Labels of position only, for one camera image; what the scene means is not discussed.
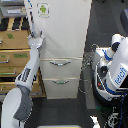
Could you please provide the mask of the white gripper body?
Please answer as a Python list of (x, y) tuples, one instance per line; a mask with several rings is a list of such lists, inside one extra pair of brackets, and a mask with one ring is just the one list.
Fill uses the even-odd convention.
[(30, 48), (36, 48), (36, 49), (41, 49), (42, 45), (43, 45), (43, 37), (37, 37), (34, 38), (32, 36), (28, 37), (28, 44), (30, 46)]

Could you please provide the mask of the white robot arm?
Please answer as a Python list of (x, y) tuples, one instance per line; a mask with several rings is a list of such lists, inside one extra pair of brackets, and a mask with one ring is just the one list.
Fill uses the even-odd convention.
[(11, 89), (3, 100), (1, 128), (24, 128), (30, 117), (33, 106), (30, 92), (38, 72), (43, 40), (43, 32), (40, 32), (39, 36), (34, 33), (28, 36), (30, 59), (23, 71), (16, 77), (16, 87)]

